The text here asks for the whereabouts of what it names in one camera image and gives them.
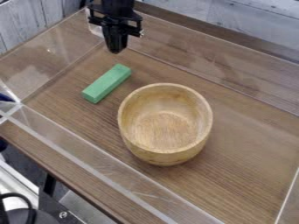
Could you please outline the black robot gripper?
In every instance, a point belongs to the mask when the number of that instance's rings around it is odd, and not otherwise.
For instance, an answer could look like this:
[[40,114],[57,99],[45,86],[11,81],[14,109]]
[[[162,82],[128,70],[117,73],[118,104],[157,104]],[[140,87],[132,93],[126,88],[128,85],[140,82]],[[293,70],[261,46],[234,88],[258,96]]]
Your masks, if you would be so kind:
[[142,17],[133,8],[134,0],[101,0],[101,3],[88,6],[88,21],[101,27],[112,53],[120,53],[126,48],[128,35],[138,38],[144,35]]

